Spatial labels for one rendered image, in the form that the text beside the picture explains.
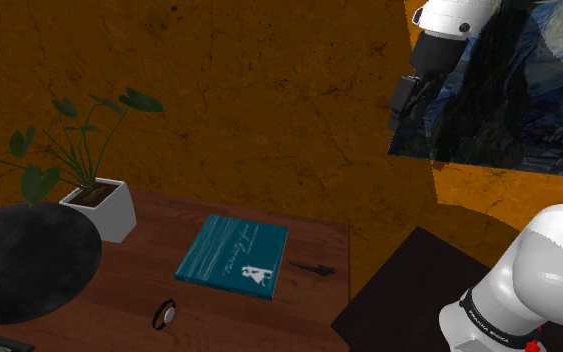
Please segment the teal book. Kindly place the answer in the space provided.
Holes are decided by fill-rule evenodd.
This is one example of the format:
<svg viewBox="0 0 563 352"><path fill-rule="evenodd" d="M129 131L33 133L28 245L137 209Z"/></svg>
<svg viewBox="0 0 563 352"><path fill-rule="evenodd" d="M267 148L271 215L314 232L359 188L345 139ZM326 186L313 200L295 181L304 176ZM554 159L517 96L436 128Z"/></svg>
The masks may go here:
<svg viewBox="0 0 563 352"><path fill-rule="evenodd" d="M211 214L174 278L271 301L287 236L286 226Z"/></svg>

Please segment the brown wooden table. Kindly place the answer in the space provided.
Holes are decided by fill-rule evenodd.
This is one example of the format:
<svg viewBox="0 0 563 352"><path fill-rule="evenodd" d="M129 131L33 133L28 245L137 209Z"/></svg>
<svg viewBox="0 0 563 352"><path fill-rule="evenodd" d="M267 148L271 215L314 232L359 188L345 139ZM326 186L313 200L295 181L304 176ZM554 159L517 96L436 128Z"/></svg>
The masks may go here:
<svg viewBox="0 0 563 352"><path fill-rule="evenodd" d="M100 267L76 299L0 336L35 352L348 352L332 321L349 302L345 224L135 191L137 225L106 243ZM271 301L177 281L174 272L210 214L289 229ZM320 276L290 265L336 269ZM153 316L176 304L160 331Z"/></svg>

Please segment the black wristwatch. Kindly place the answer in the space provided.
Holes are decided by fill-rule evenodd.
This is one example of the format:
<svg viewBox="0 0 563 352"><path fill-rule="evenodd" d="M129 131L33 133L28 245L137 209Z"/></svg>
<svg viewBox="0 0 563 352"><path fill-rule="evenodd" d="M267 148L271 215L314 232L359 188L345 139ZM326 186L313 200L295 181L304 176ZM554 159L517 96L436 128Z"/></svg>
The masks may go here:
<svg viewBox="0 0 563 352"><path fill-rule="evenodd" d="M156 310L153 319L152 327L156 331L160 331L171 323L175 316L176 304L173 299L164 301Z"/></svg>

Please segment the large black round object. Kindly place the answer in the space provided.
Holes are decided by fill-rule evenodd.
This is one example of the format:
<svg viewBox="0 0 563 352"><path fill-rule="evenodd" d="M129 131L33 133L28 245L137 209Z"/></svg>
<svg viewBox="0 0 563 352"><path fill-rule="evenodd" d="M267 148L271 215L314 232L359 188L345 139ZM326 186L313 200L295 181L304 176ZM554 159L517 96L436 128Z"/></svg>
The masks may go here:
<svg viewBox="0 0 563 352"><path fill-rule="evenodd" d="M93 222L41 202L0 208L0 325L34 320L76 298L102 257Z"/></svg>

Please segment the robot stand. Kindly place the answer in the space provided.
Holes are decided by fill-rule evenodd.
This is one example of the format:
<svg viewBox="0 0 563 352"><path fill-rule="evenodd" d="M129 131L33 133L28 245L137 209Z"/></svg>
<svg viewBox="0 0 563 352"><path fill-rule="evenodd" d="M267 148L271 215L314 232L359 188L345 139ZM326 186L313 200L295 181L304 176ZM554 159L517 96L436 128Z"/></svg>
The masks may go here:
<svg viewBox="0 0 563 352"><path fill-rule="evenodd" d="M439 313L492 268L418 227L332 327L351 352L450 352ZM563 352L563 325L542 324L539 338L547 352Z"/></svg>

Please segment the green plant in white pot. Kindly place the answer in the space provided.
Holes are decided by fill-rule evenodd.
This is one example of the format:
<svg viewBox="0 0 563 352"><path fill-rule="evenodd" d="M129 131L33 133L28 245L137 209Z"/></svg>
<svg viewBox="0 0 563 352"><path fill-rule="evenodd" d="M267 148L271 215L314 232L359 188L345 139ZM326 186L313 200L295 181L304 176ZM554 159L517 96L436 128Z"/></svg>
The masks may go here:
<svg viewBox="0 0 563 352"><path fill-rule="evenodd" d="M101 178L100 164L105 153L102 146L97 157L92 157L87 135L97 130L90 124L87 115L78 126L64 124L65 117L78 118L78 110L68 98L54 99L52 105L58 113L58 122L66 137L62 146L50 137L50 146L34 141L35 128L30 126L25 132L12 133L8 149L10 154L22 160L30 147L35 146L48 155L60 160L61 167L42 170L38 165L24 166L20 193L28 208L36 208L55 188L64 181L75 189L58 204L76 210L87 217L98 230L102 240L111 243L122 242L137 224L135 209L126 182Z"/></svg>

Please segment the black pen-like tool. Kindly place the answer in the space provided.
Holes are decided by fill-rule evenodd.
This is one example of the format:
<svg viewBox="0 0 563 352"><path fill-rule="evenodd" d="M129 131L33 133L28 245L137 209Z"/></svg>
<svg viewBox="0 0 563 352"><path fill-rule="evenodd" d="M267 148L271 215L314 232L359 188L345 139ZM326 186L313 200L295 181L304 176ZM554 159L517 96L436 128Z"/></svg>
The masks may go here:
<svg viewBox="0 0 563 352"><path fill-rule="evenodd" d="M317 266L310 266L306 264L300 264L297 262L290 262L290 265L309 272L314 272L320 276L330 276L336 273L336 269L334 267L325 266L322 264L318 264Z"/></svg>

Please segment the blue night sky wall painting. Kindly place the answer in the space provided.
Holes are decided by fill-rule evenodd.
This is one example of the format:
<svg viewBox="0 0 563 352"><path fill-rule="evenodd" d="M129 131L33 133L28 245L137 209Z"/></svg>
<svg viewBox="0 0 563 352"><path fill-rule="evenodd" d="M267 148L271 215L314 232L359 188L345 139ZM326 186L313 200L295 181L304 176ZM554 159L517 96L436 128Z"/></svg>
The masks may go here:
<svg viewBox="0 0 563 352"><path fill-rule="evenodd" d="M563 176L563 0L502 0L396 156Z"/></svg>

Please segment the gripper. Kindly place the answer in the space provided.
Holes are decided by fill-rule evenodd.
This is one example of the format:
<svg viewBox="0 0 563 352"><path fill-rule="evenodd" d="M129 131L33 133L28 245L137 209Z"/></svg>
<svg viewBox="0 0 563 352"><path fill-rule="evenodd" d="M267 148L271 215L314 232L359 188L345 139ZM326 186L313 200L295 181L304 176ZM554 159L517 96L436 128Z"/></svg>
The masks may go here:
<svg viewBox="0 0 563 352"><path fill-rule="evenodd" d="M455 69L467 44L467 39L448 39L421 32L412 51L410 64L418 76L432 73L449 74ZM411 95L409 101L411 116L422 116L428 105L435 99L435 95L438 93L437 75L423 76L415 89L417 83L418 78L414 76L400 78L388 103L388 108L391 110L388 128L391 131L398 128L400 116Z"/></svg>

